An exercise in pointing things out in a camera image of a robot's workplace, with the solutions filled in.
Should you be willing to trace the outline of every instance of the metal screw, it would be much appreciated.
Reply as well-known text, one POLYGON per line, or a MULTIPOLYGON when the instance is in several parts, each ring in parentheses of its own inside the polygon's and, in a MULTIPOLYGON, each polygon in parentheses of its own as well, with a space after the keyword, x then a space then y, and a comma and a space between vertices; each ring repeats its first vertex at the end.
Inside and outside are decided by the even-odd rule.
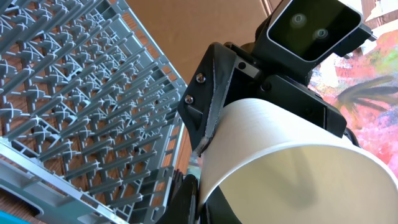
POLYGON ((246 68, 246 63, 244 63, 244 62, 239 63, 238 68, 241 70, 244 70, 246 68))
POLYGON ((197 82, 198 83, 204 83, 205 81, 206 81, 206 77, 202 73, 199 73, 197 75, 197 82))
POLYGON ((271 88, 272 88, 272 85, 271 85, 270 82, 264 82, 264 83, 261 85, 261 89, 262 89, 263 91, 269 91, 269 90, 271 90, 271 88))
POLYGON ((191 105, 193 103, 193 97, 191 95, 187 95, 185 97, 185 103, 191 105))
POLYGON ((313 110, 311 110, 310 108, 307 108, 307 109, 305 109, 305 111, 304 111, 304 114, 305 114, 306 116, 311 116, 312 113, 313 113, 313 110))

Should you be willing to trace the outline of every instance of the brown cardboard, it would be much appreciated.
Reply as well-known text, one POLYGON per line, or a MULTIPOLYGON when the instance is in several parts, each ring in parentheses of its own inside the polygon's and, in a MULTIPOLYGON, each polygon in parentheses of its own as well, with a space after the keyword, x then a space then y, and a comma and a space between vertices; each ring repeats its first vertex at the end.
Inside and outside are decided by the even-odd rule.
POLYGON ((277 5, 279 0, 127 2, 178 73, 189 82, 212 42, 253 42, 268 7, 277 5))

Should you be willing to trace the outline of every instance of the white cup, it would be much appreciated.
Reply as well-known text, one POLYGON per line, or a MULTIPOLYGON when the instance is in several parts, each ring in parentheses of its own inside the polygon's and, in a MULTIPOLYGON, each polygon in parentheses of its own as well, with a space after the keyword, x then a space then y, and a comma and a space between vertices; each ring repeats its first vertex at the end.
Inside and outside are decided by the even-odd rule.
POLYGON ((264 100, 223 109, 203 154, 199 209, 218 185, 242 223, 398 223, 388 166, 264 100))

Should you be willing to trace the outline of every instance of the dishwasher rack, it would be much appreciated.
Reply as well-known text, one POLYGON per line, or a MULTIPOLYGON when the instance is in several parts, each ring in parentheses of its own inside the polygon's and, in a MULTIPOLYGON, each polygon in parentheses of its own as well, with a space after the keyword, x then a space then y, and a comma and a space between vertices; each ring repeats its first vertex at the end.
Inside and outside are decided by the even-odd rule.
POLYGON ((47 223, 155 223, 186 84, 124 0, 0 2, 0 188, 47 223))

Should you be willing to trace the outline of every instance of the camera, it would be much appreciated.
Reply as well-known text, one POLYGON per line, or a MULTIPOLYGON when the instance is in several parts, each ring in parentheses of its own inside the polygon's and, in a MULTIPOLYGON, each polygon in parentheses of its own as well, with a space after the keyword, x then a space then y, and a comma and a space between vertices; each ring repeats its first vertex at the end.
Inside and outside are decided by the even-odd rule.
POLYGON ((318 60, 362 23, 359 12, 339 1, 286 2, 282 13, 272 16, 267 37, 306 62, 318 60))
POLYGON ((332 53, 344 57, 376 40, 362 20, 339 0, 284 0, 257 29, 250 54, 308 85, 312 69, 332 53))

